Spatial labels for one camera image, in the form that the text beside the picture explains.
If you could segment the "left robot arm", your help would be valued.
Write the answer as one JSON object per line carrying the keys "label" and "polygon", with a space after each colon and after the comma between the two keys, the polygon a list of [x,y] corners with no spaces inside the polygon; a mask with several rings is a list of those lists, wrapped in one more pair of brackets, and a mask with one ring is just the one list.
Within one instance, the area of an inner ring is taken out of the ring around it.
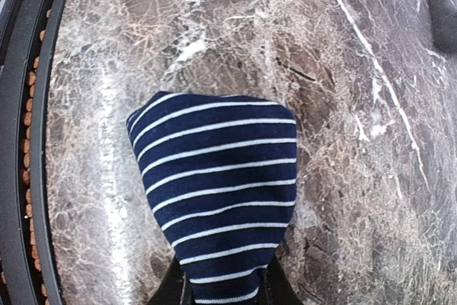
{"label": "left robot arm", "polygon": [[426,0],[435,47],[456,53],[456,0]]}

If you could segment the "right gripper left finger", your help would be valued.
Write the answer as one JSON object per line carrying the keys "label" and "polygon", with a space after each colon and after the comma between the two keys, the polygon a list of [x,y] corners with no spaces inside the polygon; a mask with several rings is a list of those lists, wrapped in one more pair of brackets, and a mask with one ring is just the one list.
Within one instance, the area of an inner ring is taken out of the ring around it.
{"label": "right gripper left finger", "polygon": [[192,305],[195,304],[189,278],[181,269],[176,257],[147,305]]}

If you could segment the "black front rail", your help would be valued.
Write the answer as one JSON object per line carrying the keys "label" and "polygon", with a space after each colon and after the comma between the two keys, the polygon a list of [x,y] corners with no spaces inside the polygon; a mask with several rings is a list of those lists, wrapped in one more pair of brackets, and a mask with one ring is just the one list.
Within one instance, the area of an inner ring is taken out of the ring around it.
{"label": "black front rail", "polygon": [[62,304],[46,187],[46,115],[66,0],[1,0],[1,302]]}

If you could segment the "navy striped underwear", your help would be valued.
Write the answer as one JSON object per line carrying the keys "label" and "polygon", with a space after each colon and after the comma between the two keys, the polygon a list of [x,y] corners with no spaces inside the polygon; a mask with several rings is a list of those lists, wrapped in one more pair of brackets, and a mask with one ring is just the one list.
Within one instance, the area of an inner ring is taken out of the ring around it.
{"label": "navy striped underwear", "polygon": [[126,129],[195,304],[256,304],[296,203],[293,113],[250,96],[161,91]]}

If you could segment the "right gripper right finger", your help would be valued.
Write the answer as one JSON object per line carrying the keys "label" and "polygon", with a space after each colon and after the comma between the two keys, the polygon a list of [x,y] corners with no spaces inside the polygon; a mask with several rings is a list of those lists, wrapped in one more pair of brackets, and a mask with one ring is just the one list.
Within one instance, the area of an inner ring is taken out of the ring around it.
{"label": "right gripper right finger", "polygon": [[302,305],[292,289],[285,272],[276,256],[273,256],[265,271],[261,272],[260,285],[256,296],[259,305]]}

